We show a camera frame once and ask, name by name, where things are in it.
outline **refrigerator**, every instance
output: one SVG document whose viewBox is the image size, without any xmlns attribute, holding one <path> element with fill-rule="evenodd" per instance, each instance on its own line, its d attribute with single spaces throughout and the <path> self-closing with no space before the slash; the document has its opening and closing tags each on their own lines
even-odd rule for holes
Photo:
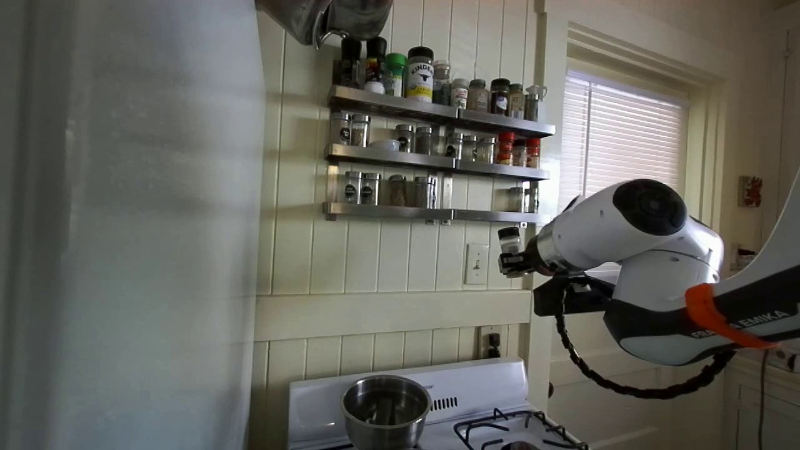
<svg viewBox="0 0 800 450">
<path fill-rule="evenodd" d="M 0 9 L 0 448 L 245 447 L 253 0 Z"/>
</svg>

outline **stainless steel shelf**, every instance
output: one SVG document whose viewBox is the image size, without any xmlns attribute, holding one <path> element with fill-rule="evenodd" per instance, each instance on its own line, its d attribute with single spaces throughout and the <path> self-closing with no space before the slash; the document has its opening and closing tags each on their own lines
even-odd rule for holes
<svg viewBox="0 0 800 450">
<path fill-rule="evenodd" d="M 548 215 L 505 211 L 472 211 L 461 209 L 425 209 L 414 207 L 390 207 L 375 205 L 353 205 L 350 203 L 324 203 L 326 215 L 355 215 L 379 219 L 432 219 L 472 220 L 478 222 L 547 223 Z"/>
<path fill-rule="evenodd" d="M 424 103 L 410 98 L 375 94 L 344 86 L 330 87 L 328 106 L 337 110 L 418 120 L 437 125 L 451 125 L 484 133 L 498 134 L 512 131 L 520 138 L 545 138 L 555 134 L 555 126 L 545 123 Z"/>
<path fill-rule="evenodd" d="M 470 175 L 486 175 L 523 180 L 543 180 L 550 172 L 529 167 L 512 167 L 502 164 L 473 163 L 446 156 L 420 155 L 401 151 L 388 151 L 371 147 L 354 147 L 332 144 L 328 148 L 327 159 L 331 162 L 350 161 L 356 163 L 390 164 L 393 166 L 427 167 L 440 171 Z"/>
</svg>

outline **white stove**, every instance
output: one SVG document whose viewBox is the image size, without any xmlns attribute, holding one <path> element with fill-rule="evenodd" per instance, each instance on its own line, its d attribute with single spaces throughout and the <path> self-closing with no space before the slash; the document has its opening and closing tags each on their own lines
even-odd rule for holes
<svg viewBox="0 0 800 450">
<path fill-rule="evenodd" d="M 509 450 L 503 447 L 522 441 L 540 450 L 590 450 L 527 402 L 528 379 L 519 358 L 294 382 L 289 388 L 288 450 L 353 448 L 344 428 L 342 394 L 357 380 L 378 373 L 405 376 L 430 393 L 433 407 L 420 449 Z"/>
</svg>

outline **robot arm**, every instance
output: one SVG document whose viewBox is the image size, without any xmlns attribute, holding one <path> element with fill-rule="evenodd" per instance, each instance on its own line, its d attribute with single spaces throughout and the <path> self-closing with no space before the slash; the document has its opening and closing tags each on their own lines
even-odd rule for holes
<svg viewBox="0 0 800 450">
<path fill-rule="evenodd" d="M 554 314 L 554 305 L 561 308 L 562 301 L 567 313 L 605 311 L 606 326 L 625 351 L 654 363 L 682 365 L 743 343 L 800 336 L 798 230 L 795 180 L 761 254 L 738 275 L 720 281 L 720 237 L 689 217 L 668 186 L 633 180 L 568 207 L 523 253 L 501 255 L 501 271 L 509 277 L 532 271 L 554 275 L 534 290 L 537 314 Z M 621 265 L 610 297 L 608 286 L 583 273 L 606 262 Z M 693 297 L 706 293 L 708 315 L 718 323 L 698 323 L 697 304 L 687 307 L 687 291 Z"/>
</svg>

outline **black cable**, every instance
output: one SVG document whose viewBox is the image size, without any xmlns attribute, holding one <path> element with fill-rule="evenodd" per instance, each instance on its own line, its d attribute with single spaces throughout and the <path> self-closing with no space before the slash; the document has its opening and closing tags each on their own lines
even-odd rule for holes
<svg viewBox="0 0 800 450">
<path fill-rule="evenodd" d="M 634 396 L 639 399 L 669 400 L 677 396 L 690 394 L 691 392 L 697 391 L 699 388 L 704 388 L 705 386 L 711 384 L 711 382 L 714 381 L 714 377 L 719 372 L 722 372 L 722 369 L 724 369 L 728 362 L 734 357 L 734 355 L 736 355 L 736 352 L 733 351 L 720 352 L 714 355 L 714 361 L 710 365 L 704 366 L 700 373 L 698 373 L 696 376 L 689 378 L 683 383 L 673 384 L 667 388 L 646 389 L 616 384 L 614 381 L 608 380 L 592 370 L 592 368 L 589 367 L 589 364 L 587 364 L 586 361 L 584 361 L 575 350 L 575 346 L 570 341 L 570 335 L 566 332 L 564 312 L 565 304 L 564 298 L 562 297 L 561 309 L 555 315 L 555 327 L 558 331 L 558 334 L 561 336 L 561 343 L 570 353 L 570 359 L 572 362 L 578 366 L 578 368 L 581 370 L 581 373 L 586 376 L 586 378 L 594 381 L 601 388 L 610 389 L 618 394 L 623 394 L 624 396 Z"/>
<path fill-rule="evenodd" d="M 766 358 L 770 355 L 769 350 L 764 351 L 761 358 L 761 403 L 758 405 L 758 450 L 764 449 L 764 397 L 766 390 Z"/>
</svg>

